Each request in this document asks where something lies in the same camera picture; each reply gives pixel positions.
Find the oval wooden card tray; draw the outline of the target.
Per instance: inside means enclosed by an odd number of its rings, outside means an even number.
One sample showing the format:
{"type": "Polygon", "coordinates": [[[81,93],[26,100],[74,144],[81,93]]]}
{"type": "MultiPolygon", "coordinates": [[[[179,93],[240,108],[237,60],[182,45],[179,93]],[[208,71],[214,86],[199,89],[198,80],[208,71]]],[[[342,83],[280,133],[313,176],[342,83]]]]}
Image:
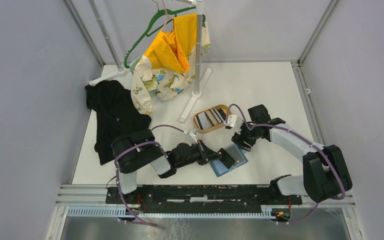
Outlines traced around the oval wooden card tray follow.
{"type": "Polygon", "coordinates": [[[193,125],[195,128],[198,129],[198,132],[200,134],[207,134],[207,133],[213,132],[217,129],[223,128],[225,126],[224,122],[225,122],[225,118],[226,118],[227,114],[228,114],[228,106],[224,105],[224,104],[219,104],[219,105],[213,106],[211,108],[208,108],[206,110],[202,110],[202,111],[196,113],[192,118],[193,125]],[[207,113],[207,115],[210,117],[211,121],[214,124],[213,127],[206,129],[206,130],[201,130],[199,128],[199,125],[198,125],[197,120],[196,120],[196,116],[201,112],[207,113]]]}

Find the blue card holder wallet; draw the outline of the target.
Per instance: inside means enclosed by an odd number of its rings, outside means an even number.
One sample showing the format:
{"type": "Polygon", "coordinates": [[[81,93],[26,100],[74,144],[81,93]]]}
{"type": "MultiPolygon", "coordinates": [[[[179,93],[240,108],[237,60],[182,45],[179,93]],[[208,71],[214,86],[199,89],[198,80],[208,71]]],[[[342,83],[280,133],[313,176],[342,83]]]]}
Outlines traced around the blue card holder wallet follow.
{"type": "Polygon", "coordinates": [[[218,151],[220,158],[209,163],[215,176],[219,178],[246,164],[248,162],[245,155],[246,152],[246,150],[240,149],[236,144],[221,148],[218,151]]]}

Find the dark credit card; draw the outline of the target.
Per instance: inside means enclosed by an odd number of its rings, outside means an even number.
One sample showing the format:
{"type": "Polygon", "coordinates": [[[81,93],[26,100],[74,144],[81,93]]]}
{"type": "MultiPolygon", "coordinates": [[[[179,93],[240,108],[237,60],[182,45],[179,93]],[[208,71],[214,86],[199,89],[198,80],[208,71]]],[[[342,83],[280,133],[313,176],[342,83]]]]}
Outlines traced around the dark credit card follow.
{"type": "Polygon", "coordinates": [[[222,155],[219,161],[229,170],[236,160],[224,148],[220,148],[218,153],[222,155]]]}
{"type": "Polygon", "coordinates": [[[225,150],[234,159],[233,167],[236,168],[248,162],[245,152],[236,144],[228,146],[225,150]]]}

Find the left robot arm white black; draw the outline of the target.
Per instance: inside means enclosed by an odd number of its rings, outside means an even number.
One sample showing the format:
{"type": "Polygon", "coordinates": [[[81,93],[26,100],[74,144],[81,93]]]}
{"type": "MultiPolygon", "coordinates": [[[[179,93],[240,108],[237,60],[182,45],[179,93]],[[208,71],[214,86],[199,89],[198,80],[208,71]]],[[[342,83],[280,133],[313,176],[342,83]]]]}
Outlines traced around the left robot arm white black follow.
{"type": "Polygon", "coordinates": [[[202,140],[192,144],[179,143],[164,151],[150,129],[120,136],[113,140],[111,149],[116,167],[118,197],[125,204],[137,198],[137,171],[150,165],[161,179],[177,173],[177,169],[197,163],[201,166],[220,160],[222,155],[208,148],[202,140]]]}

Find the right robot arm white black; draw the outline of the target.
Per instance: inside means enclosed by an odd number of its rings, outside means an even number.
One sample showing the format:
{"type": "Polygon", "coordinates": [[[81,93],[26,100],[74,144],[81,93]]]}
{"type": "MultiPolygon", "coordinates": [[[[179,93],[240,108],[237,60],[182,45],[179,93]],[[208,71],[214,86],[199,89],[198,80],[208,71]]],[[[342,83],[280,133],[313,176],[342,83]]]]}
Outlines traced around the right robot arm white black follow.
{"type": "Polygon", "coordinates": [[[285,120],[272,118],[263,105],[244,113],[227,111],[224,125],[235,131],[231,140],[239,148],[251,151],[258,139],[267,140],[290,153],[302,165],[301,175],[282,175],[270,181],[269,199],[282,204],[289,196],[307,196],[316,203],[327,199],[342,200],[353,183],[344,155],[337,145],[314,142],[291,128],[285,120]]]}

